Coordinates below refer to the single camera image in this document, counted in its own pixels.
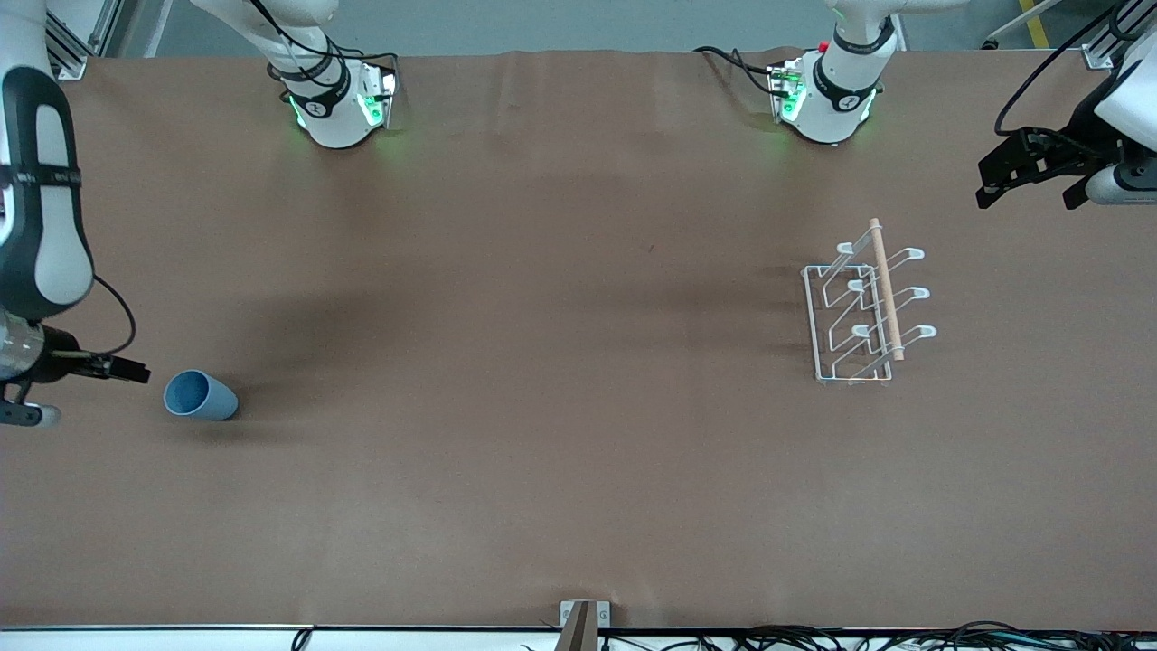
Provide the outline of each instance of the white metal rack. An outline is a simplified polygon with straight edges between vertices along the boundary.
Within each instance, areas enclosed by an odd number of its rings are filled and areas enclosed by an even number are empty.
[[[857,261],[871,249],[874,264]],[[900,328],[899,311],[931,295],[927,287],[892,288],[892,272],[923,259],[923,249],[908,246],[891,257],[884,250],[883,227],[872,219],[855,242],[835,246],[831,264],[803,267],[804,295],[811,324],[816,380],[824,385],[887,384],[892,363],[919,340],[936,336],[933,325]]]

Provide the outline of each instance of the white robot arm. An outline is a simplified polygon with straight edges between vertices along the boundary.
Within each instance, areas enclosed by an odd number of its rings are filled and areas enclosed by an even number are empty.
[[[389,127],[397,71],[338,47],[322,25],[338,0],[191,0],[257,46],[286,84],[297,124],[323,147],[361,142]]]
[[[855,133],[876,98],[879,75],[899,37],[893,14],[926,14],[968,0],[826,0],[835,34],[825,50],[811,50],[771,71],[772,112],[809,140],[838,143]]]

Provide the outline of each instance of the green led light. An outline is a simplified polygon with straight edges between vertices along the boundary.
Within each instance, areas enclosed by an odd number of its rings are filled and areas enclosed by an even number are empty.
[[[292,95],[289,96],[289,105],[293,106],[293,112],[297,116],[297,126],[305,128],[305,118],[301,117],[301,110],[297,108],[297,102],[294,101]]]
[[[358,96],[359,105],[361,105],[362,113],[366,114],[366,121],[370,126],[377,126],[382,124],[382,103],[374,97],[364,97],[362,95]]]

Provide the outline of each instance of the metal bracket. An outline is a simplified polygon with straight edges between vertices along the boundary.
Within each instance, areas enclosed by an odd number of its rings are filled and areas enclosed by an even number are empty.
[[[570,616],[570,611],[574,609],[575,604],[580,601],[590,601],[589,599],[570,599],[567,601],[559,601],[559,626],[567,626],[567,617]],[[606,628],[611,626],[611,602],[610,601],[594,601],[595,613],[598,615],[596,621],[598,621],[599,628]]]

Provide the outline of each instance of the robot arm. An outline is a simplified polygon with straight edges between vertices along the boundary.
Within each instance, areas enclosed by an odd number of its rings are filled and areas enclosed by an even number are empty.
[[[191,0],[252,43],[286,84],[297,124],[323,147],[389,127],[396,71],[346,54],[322,31],[338,0]]]
[[[801,135],[835,145],[855,133],[876,98],[879,75],[896,52],[892,14],[934,13],[968,0],[826,0],[835,34],[826,50],[812,50],[773,69],[772,112]]]
[[[1090,93],[1063,128],[1025,126],[980,161],[987,208],[1029,183],[1071,175],[1064,206],[1157,204],[1157,25],[1129,47],[1113,74]]]
[[[44,0],[0,3],[0,296],[28,319],[54,316],[93,284],[80,215],[72,113],[50,76]]]
[[[143,365],[82,352],[40,323],[80,302],[94,279],[72,112],[50,75],[45,15],[45,0],[0,0],[0,424],[25,427],[59,419],[24,402],[32,384],[149,377]]]

